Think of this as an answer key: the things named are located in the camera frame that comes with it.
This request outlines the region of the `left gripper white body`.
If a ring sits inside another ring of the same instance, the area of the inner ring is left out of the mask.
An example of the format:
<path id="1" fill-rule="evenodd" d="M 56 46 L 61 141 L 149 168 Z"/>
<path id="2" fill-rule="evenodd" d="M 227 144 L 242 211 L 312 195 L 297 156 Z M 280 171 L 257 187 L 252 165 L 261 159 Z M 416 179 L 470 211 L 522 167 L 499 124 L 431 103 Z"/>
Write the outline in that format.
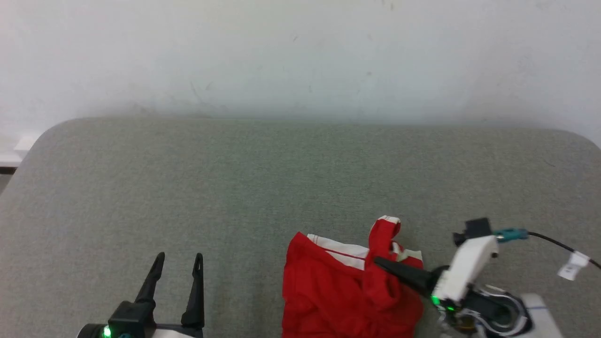
<path id="1" fill-rule="evenodd" d="M 202 338 L 203 329 L 181 324 L 89 323 L 80 329 L 78 338 Z"/>

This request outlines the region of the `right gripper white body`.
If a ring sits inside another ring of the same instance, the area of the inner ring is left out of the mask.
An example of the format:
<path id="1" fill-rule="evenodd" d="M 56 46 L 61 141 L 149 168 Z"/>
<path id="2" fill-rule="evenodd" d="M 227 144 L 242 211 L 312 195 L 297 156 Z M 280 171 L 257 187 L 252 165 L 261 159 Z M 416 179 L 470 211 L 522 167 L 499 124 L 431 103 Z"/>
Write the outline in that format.
<path id="1" fill-rule="evenodd" d="M 499 246 L 495 235 L 465 240 L 457 248 L 449 268 L 438 278 L 430 295 L 433 304 L 440 308 L 462 305 L 469 286 L 479 276 L 492 255 L 498 252 Z"/>

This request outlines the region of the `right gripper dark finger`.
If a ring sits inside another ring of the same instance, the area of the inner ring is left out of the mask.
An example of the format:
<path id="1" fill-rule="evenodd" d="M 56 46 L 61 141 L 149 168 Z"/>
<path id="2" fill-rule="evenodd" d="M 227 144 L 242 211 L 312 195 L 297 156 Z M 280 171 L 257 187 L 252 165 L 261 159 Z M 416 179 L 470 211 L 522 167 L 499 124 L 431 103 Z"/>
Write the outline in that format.
<path id="1" fill-rule="evenodd" d="M 433 271 L 425 271 L 382 257 L 374 258 L 374 263 L 384 271 L 398 278 L 400 282 L 416 291 L 422 297 L 431 296 L 439 279 L 439 267 Z"/>

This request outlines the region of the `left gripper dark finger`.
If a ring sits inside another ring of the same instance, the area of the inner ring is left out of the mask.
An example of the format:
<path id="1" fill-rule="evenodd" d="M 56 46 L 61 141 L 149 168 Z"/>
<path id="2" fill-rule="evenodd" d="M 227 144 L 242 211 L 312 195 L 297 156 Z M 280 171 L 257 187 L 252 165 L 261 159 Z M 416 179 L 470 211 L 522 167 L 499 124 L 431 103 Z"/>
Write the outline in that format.
<path id="1" fill-rule="evenodd" d="M 204 329 L 204 272 L 203 255 L 197 253 L 193 264 L 193 284 L 186 311 L 182 314 L 182 326 L 190 329 Z"/>
<path id="2" fill-rule="evenodd" d="M 163 266 L 165 261 L 165 253 L 159 252 L 156 259 L 154 260 L 148 275 L 146 276 L 142 287 L 139 290 L 135 303 L 137 304 L 152 304 L 156 306 L 154 294 L 156 291 L 157 282 L 160 280 L 163 272 Z"/>

